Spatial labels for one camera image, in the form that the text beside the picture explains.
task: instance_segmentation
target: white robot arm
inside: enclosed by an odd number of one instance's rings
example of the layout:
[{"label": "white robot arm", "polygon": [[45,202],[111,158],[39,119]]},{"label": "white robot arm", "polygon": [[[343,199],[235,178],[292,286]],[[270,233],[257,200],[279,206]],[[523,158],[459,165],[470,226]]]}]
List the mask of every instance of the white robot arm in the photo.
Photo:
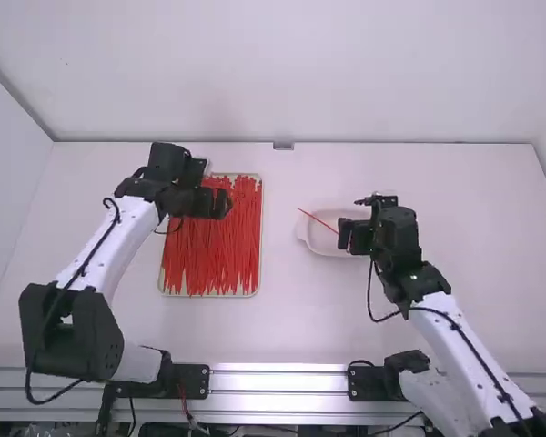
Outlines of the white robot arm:
[{"label": "white robot arm", "polygon": [[444,371],[432,368],[420,351],[396,354],[385,360],[389,391],[416,405],[446,437],[546,435],[546,414],[492,358],[451,296],[449,283],[422,260],[415,212],[399,207],[396,196],[375,194],[355,203],[372,207],[371,217],[341,218],[339,248],[370,255],[369,286],[375,272],[387,298],[399,307],[376,319],[368,296],[371,319],[382,322],[402,314]]},{"label": "white robot arm", "polygon": [[[180,146],[152,144],[146,167],[136,171],[103,203],[100,228],[50,284],[30,284],[19,299],[26,360],[26,397],[32,372],[80,381],[139,384],[149,395],[180,383],[167,351],[127,339],[109,308],[117,284],[146,237],[165,216],[222,219],[232,204],[225,190],[200,187],[206,159]],[[71,323],[64,318],[71,316]]]}]

